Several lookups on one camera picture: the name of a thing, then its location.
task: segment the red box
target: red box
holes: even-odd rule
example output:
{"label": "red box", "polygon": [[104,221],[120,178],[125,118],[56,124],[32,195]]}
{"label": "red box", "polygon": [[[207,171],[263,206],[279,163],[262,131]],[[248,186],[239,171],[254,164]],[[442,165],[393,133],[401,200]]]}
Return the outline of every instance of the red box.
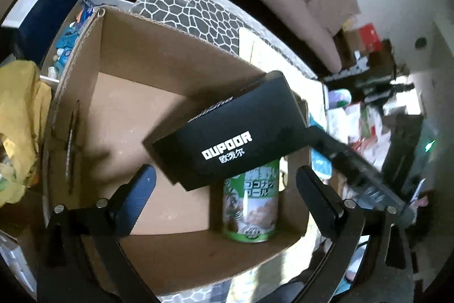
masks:
{"label": "red box", "polygon": [[358,29],[361,39],[365,45],[366,52],[380,52],[383,49],[380,38],[372,23],[368,23]]}

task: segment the can label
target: can label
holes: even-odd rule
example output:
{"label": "can label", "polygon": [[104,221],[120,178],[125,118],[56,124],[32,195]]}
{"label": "can label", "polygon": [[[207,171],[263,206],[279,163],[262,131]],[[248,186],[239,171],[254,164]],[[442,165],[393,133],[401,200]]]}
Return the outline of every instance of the can label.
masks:
{"label": "can label", "polygon": [[274,234],[278,219],[279,160],[224,182],[223,232],[233,240],[257,243]]}

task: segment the printed logo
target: printed logo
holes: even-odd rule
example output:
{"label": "printed logo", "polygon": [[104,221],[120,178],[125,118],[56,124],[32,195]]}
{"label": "printed logo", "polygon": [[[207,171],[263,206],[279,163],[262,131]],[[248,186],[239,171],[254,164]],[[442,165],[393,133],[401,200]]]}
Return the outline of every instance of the printed logo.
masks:
{"label": "printed logo", "polygon": [[214,157],[219,157],[221,163],[225,163],[227,161],[231,161],[232,159],[241,157],[244,154],[243,148],[238,148],[248,142],[251,142],[253,139],[249,131],[244,132],[241,135],[237,135],[232,139],[228,139],[225,142],[219,143],[214,147],[206,149],[202,152],[203,157],[208,160]]}
{"label": "printed logo", "polygon": [[190,119],[188,122],[191,122],[191,121],[195,120],[196,118],[203,116],[205,113],[214,111],[216,108],[221,107],[222,105],[230,102],[232,99],[233,99],[233,97],[230,97],[230,98],[226,99],[225,101],[221,101],[221,102],[217,102],[216,104],[213,104],[211,107],[208,107],[206,110],[202,111],[196,117],[193,117],[192,119]]}

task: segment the blue package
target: blue package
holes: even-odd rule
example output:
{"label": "blue package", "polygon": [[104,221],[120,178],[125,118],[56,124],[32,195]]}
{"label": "blue package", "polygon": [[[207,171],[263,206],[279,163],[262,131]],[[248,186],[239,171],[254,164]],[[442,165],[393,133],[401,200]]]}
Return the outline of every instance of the blue package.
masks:
{"label": "blue package", "polygon": [[72,51],[72,48],[68,48],[68,47],[66,47],[63,50],[63,53],[61,54],[60,58],[58,59],[58,61],[62,64],[62,66],[66,65],[68,58],[71,55],[71,51]]}
{"label": "blue package", "polygon": [[74,44],[76,43],[76,39],[79,36],[78,34],[79,28],[76,27],[74,24],[71,28],[66,28],[63,32],[63,35],[57,40],[55,47],[56,48],[74,48]]}
{"label": "blue package", "polygon": [[80,29],[84,22],[87,21],[94,12],[96,5],[90,0],[82,0],[82,12],[78,16],[77,25]]}
{"label": "blue package", "polygon": [[58,78],[61,78],[61,75],[64,70],[64,66],[59,61],[56,61],[56,62],[54,62],[54,67],[55,67],[55,72],[57,73]]}
{"label": "blue package", "polygon": [[[324,128],[314,120],[311,114],[309,114],[309,126],[317,126],[324,130]],[[333,173],[333,167],[331,161],[326,159],[325,156],[317,152],[314,148],[310,149],[310,157],[312,159],[312,169],[320,179],[329,179]]]}

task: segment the open cardboard box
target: open cardboard box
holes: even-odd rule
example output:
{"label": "open cardboard box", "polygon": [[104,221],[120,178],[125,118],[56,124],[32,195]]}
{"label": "open cardboard box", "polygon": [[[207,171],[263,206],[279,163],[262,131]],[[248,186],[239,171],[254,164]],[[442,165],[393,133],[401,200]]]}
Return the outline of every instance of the open cardboard box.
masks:
{"label": "open cardboard box", "polygon": [[[310,162],[307,148],[288,156],[275,237],[242,244],[220,232],[222,184],[186,192],[165,177],[142,144],[176,129],[175,118],[187,122],[262,75],[201,39],[102,7],[79,37],[49,112],[45,214],[60,203],[92,206],[149,163],[156,168],[156,188],[120,243],[156,294],[222,281],[274,257],[306,232],[308,211],[294,181],[297,168]],[[306,102],[300,107],[307,118]]]}

